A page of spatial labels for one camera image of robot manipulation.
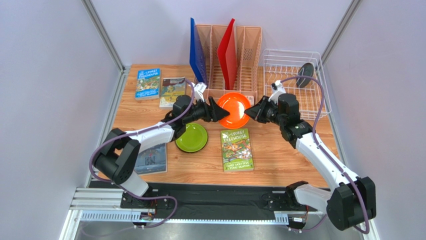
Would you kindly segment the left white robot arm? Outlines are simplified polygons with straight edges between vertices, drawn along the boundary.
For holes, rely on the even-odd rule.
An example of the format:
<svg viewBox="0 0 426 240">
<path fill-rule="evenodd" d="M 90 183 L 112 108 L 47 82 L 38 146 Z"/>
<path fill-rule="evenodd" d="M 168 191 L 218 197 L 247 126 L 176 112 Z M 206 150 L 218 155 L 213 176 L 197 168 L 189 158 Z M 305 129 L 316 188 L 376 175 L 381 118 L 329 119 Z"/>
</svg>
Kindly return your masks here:
<svg viewBox="0 0 426 240">
<path fill-rule="evenodd" d="M 177 140 L 185 133 L 189 123 L 198 120 L 218 122 L 229 115 L 212 97 L 205 102 L 180 95 L 172 110 L 157 124 L 136 131 L 111 130 L 92 154 L 89 169 L 98 169 L 107 181 L 133 197 L 145 199 L 149 185 L 134 171 L 138 155 L 149 148 Z"/>
</svg>

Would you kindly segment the dark grey plate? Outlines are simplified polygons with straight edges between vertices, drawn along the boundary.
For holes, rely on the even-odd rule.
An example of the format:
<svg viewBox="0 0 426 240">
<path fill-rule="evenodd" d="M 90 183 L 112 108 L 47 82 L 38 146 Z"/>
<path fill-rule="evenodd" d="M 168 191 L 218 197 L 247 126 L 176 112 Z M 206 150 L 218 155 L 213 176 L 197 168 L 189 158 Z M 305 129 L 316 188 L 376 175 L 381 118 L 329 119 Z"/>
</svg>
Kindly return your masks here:
<svg viewBox="0 0 426 240">
<path fill-rule="evenodd" d="M 296 79 L 296 86 L 298 88 L 305 88 L 311 81 L 315 73 L 315 67 L 312 63 L 305 63 L 298 71 L 298 78 Z"/>
</svg>

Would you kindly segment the white wire dish rack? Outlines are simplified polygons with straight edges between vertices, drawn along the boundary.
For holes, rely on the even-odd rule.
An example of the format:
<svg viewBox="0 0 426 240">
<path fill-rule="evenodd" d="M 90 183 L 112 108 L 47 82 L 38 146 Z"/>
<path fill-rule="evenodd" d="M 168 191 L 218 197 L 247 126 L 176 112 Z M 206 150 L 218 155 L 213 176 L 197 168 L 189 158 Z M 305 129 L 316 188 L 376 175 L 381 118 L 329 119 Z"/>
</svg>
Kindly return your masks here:
<svg viewBox="0 0 426 240">
<path fill-rule="evenodd" d="M 263 94 L 270 96 L 273 93 L 271 84 L 277 80 L 295 77 L 304 64 L 313 65 L 313 77 L 322 85 L 324 90 L 324 106 L 320 117 L 325 117 L 332 112 L 329 104 L 330 98 L 322 57 L 316 51 L 296 51 L 265 49 L 263 51 Z M 317 83 L 310 81 L 305 87 L 299 87 L 297 80 L 292 79 L 283 84 L 287 93 L 296 95 L 299 101 L 301 118 L 315 120 L 320 109 L 321 89 Z"/>
</svg>

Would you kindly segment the green plate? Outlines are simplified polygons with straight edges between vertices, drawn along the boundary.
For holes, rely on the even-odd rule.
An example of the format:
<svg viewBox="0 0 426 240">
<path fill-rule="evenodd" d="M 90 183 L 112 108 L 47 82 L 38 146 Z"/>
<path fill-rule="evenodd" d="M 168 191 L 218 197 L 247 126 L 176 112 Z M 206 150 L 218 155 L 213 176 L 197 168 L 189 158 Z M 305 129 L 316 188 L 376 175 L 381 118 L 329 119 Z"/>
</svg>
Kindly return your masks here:
<svg viewBox="0 0 426 240">
<path fill-rule="evenodd" d="M 202 150 L 207 142 L 207 130 L 198 123 L 189 123 L 186 125 L 185 133 L 175 141 L 175 144 L 185 153 L 196 153 Z"/>
</svg>

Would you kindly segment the orange plate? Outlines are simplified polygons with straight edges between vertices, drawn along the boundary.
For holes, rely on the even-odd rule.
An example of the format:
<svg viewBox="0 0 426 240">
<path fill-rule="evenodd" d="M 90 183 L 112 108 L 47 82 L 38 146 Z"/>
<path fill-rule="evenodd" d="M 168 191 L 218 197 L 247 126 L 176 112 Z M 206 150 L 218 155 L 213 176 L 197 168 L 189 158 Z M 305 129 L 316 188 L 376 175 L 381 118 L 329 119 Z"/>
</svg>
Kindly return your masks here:
<svg viewBox="0 0 426 240">
<path fill-rule="evenodd" d="M 230 92 L 224 94 L 218 100 L 218 105 L 229 112 L 229 115 L 219 121 L 227 129 L 239 129 L 249 121 L 245 110 L 251 107 L 249 100 L 241 93 Z"/>
</svg>

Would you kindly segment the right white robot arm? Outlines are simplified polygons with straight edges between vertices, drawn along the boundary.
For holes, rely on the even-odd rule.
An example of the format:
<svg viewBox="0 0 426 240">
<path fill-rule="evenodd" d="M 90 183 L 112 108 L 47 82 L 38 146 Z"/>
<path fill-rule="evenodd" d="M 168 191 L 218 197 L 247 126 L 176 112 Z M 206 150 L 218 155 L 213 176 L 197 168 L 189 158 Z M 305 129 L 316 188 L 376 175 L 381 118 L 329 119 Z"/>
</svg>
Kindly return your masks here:
<svg viewBox="0 0 426 240">
<path fill-rule="evenodd" d="M 304 155 L 327 182 L 328 190 L 306 181 L 288 185 L 285 190 L 288 205 L 319 210 L 340 231 L 357 229 L 365 223 L 363 233 L 369 233 L 369 221 L 377 215 L 375 183 L 368 176 L 359 177 L 351 171 L 322 143 L 313 127 L 301 118 L 294 94 L 282 93 L 276 102 L 263 96 L 244 112 L 258 123 L 278 125 L 283 139 Z"/>
</svg>

